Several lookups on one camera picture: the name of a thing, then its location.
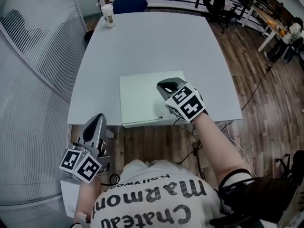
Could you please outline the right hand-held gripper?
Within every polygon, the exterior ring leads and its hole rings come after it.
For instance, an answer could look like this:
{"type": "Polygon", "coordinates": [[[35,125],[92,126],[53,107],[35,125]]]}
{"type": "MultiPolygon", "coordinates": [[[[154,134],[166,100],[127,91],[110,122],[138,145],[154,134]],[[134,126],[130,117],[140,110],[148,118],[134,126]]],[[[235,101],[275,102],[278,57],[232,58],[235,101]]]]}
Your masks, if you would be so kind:
{"type": "Polygon", "coordinates": [[[168,78],[158,82],[157,90],[166,108],[177,118],[192,122],[200,113],[206,112],[202,96],[190,82],[178,77],[168,78]]]}

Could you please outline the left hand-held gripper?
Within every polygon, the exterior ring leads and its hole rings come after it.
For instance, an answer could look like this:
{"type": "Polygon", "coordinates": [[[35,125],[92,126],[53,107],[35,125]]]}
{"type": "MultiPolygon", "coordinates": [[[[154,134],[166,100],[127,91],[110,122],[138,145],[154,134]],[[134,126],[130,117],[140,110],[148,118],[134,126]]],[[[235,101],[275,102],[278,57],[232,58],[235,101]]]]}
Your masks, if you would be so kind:
{"type": "Polygon", "coordinates": [[[91,183],[97,174],[110,170],[106,142],[113,136],[107,133],[105,115],[95,115],[81,125],[78,139],[65,150],[59,169],[77,181],[91,183]]]}

